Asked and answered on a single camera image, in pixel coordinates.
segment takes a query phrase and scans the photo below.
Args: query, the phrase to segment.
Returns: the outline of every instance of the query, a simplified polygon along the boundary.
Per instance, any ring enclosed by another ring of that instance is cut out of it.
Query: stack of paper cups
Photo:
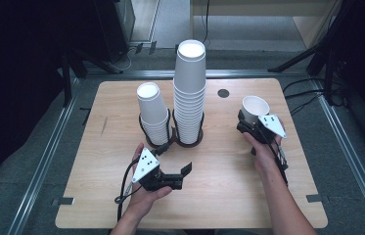
[[[169,112],[160,94],[159,87],[153,82],[145,82],[137,88],[140,107],[140,120],[151,142],[162,145],[172,136]]]
[[[174,118],[184,144],[198,140],[205,104],[205,46],[197,40],[179,44],[173,77]]]

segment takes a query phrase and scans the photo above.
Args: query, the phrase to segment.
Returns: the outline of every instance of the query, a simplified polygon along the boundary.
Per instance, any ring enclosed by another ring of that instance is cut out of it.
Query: black circle
[[[220,89],[218,91],[218,96],[221,98],[227,98],[230,95],[230,92],[226,89]]]

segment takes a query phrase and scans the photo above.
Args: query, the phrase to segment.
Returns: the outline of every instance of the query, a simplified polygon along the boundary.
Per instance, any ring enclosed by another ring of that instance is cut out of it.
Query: wooden table
[[[148,146],[138,123],[136,89],[143,82],[107,81],[100,85],[64,194],[73,197],[74,203],[60,206],[58,227],[115,226],[114,198],[119,195],[125,169],[137,145],[144,142]],[[172,81],[155,83],[173,110]],[[227,89],[230,95],[219,97],[220,89]],[[140,228],[271,226],[263,187],[253,167],[251,146],[236,129],[237,114],[247,95],[263,98],[270,105],[270,114],[277,114],[284,122],[288,138],[282,145],[289,164],[289,188],[314,227],[327,225],[322,203],[308,203],[306,199],[306,195],[318,192],[280,84],[274,78],[260,78],[207,81],[203,141],[195,148],[174,143],[159,157],[165,173],[179,173],[190,162],[193,170],[185,177],[182,190],[155,202]]]

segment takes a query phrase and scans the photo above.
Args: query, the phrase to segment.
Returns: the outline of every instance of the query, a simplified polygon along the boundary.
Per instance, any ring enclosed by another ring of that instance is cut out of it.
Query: gray carpet
[[[241,52],[209,51],[207,68],[210,70],[264,70],[277,66],[297,52]],[[139,54],[129,54],[132,60],[130,71],[173,70],[175,55],[172,49],[159,49],[153,55],[148,50]],[[292,67],[301,70],[307,60]],[[123,58],[116,64],[125,67]],[[72,163],[82,136],[87,111],[91,108],[98,85],[104,80],[114,79],[114,75],[88,65],[87,79],[80,80],[76,103],[68,120],[61,142],[55,152],[37,200],[24,227],[23,234],[103,234],[107,230],[59,229],[55,226],[58,207],[53,207],[54,198],[63,196]],[[281,76],[285,87],[302,76]],[[313,89],[310,82],[296,84],[287,94]],[[288,100],[289,109],[308,101],[313,94]],[[63,94],[54,101],[46,115],[37,124],[27,143],[0,167],[0,234],[6,234],[17,209],[50,138],[52,129],[62,111]],[[362,154],[365,162],[365,143],[350,113],[339,108],[345,120],[353,144]],[[315,101],[293,116],[304,153],[320,195],[329,198],[324,202],[329,219],[326,228],[318,229],[319,234],[365,234],[365,199],[353,177],[335,134],[326,119],[319,102]]]

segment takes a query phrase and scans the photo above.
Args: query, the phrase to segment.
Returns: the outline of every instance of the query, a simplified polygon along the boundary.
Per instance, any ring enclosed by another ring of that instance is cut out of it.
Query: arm
[[[137,146],[134,153],[133,159],[139,157],[143,150],[143,143]],[[132,192],[140,187],[139,183],[135,183],[132,186]],[[170,187],[163,187],[155,192],[148,192],[143,187],[140,188],[136,193],[131,196],[130,203],[124,212],[121,219],[118,221],[117,225],[113,229],[111,235],[130,235],[135,234],[136,228],[139,225],[142,218],[149,213],[154,202],[157,199],[163,198],[172,192]]]
[[[255,169],[264,187],[274,234],[316,234],[286,186],[269,147],[248,133],[244,137],[256,150]],[[280,144],[281,137],[277,136],[276,141]]]

